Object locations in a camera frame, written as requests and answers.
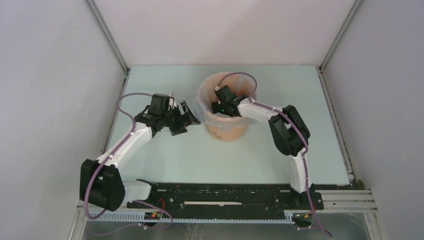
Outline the orange plastic trash bin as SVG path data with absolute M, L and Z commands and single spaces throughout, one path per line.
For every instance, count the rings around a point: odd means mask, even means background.
M 208 133 L 215 139 L 231 142 L 240 139 L 255 120 L 246 117 L 230 117 L 221 113 L 213 113 L 211 103 L 218 101 L 215 94 L 216 86 L 227 85 L 236 96 L 249 95 L 255 84 L 253 80 L 241 74 L 226 77 L 229 72 L 219 72 L 207 77 L 199 86 L 194 100 L 194 115 Z

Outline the light blue plastic trash bag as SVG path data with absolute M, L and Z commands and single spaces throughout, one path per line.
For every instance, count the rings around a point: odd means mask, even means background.
M 254 80 L 254 77 L 249 73 L 229 72 L 229 74 L 226 75 L 226 77 L 229 77 L 232 75 L 245 75 L 250 77 L 254 82 L 254 89 L 248 95 L 242 94 L 240 96 L 236 96 L 236 94 L 229 88 L 228 85 L 220 86 L 219 91 L 214 91 L 215 95 L 218 98 L 218 101 L 212 102 L 211 108 L 214 114 L 218 113 L 218 114 L 223 114 L 229 117 L 242 117 L 239 113 L 239 110 L 237 109 L 237 104 L 240 103 L 240 101 L 242 100 L 247 100 L 248 96 L 251 96 L 254 99 L 256 98 L 257 83 Z

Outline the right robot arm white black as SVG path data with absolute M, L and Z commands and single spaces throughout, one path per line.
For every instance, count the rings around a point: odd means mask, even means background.
M 291 204 L 297 209 L 308 206 L 311 196 L 307 191 L 312 181 L 307 153 L 311 135 L 297 109 L 292 105 L 284 108 L 266 105 L 246 94 L 237 96 L 227 85 L 216 86 L 214 93 L 217 96 L 217 101 L 211 104 L 214 113 L 268 124 L 275 147 L 291 158 L 290 186 L 295 191 L 290 196 Z

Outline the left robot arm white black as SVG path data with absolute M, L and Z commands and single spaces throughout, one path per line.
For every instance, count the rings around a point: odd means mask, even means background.
M 128 164 L 135 154 L 157 133 L 167 128 L 172 136 L 186 133 L 188 126 L 201 122 L 192 113 L 185 101 L 178 103 L 172 94 L 149 94 L 150 104 L 136 116 L 118 110 L 130 118 L 126 133 L 109 150 L 95 160 L 86 159 L 80 167 L 79 198 L 85 211 L 89 205 L 104 211 L 116 211 L 122 203 L 139 201 L 145 208 L 153 208 L 158 194 L 150 183 L 143 180 L 124 181 L 120 169 Z

